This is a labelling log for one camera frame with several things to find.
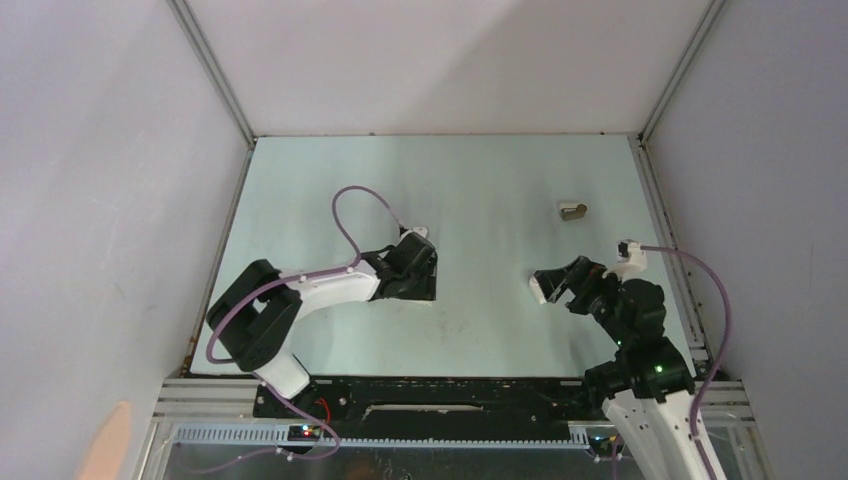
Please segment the white stapler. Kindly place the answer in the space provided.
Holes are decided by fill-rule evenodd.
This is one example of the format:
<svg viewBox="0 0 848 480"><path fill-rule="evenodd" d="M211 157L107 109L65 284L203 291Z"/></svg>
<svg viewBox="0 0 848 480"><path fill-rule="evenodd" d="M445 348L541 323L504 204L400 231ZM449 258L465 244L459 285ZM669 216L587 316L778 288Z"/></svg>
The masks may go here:
<svg viewBox="0 0 848 480"><path fill-rule="evenodd" d="M528 280L528 288L533 296L533 298L540 304L544 305L548 302L547 295L545 294L542 285L540 284L538 278L535 275L531 275Z"/></svg>

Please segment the small beige brown stapler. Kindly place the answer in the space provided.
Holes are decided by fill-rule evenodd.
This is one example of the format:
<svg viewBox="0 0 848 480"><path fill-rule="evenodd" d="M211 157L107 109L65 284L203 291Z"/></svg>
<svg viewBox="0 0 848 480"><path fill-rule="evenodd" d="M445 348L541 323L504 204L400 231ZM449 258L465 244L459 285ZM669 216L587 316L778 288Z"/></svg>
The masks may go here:
<svg viewBox="0 0 848 480"><path fill-rule="evenodd" d="M559 217L562 221L573 221L584 218L588 206L580 202L562 202L557 206Z"/></svg>

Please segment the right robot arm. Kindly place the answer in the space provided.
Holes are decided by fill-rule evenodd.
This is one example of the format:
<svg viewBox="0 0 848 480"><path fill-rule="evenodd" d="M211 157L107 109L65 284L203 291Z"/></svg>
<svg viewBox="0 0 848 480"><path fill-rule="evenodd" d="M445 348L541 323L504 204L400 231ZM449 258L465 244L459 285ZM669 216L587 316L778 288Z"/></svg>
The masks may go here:
<svg viewBox="0 0 848 480"><path fill-rule="evenodd" d="M617 346L613 360L585 371L581 402L610 420L648 479L723 479L700 413L704 392L665 334L665 293L641 278L641 253L610 267L579 256L536 270L529 288L541 304L572 295L567 310L592 317Z"/></svg>

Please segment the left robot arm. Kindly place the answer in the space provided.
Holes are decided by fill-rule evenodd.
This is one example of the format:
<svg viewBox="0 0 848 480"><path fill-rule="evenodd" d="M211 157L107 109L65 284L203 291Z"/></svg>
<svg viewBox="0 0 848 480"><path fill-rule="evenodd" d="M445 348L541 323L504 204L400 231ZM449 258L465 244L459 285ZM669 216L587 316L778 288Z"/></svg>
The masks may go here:
<svg viewBox="0 0 848 480"><path fill-rule="evenodd" d="M437 262L435 246L414 230L395 245L363 253L353 267L285 277L268 260L256 260L209 308L206 323L212 336L207 349L221 344L226 362L277 393L278 404L290 415L304 416L315 406L316 390L285 345L294 324L347 303L432 302Z"/></svg>

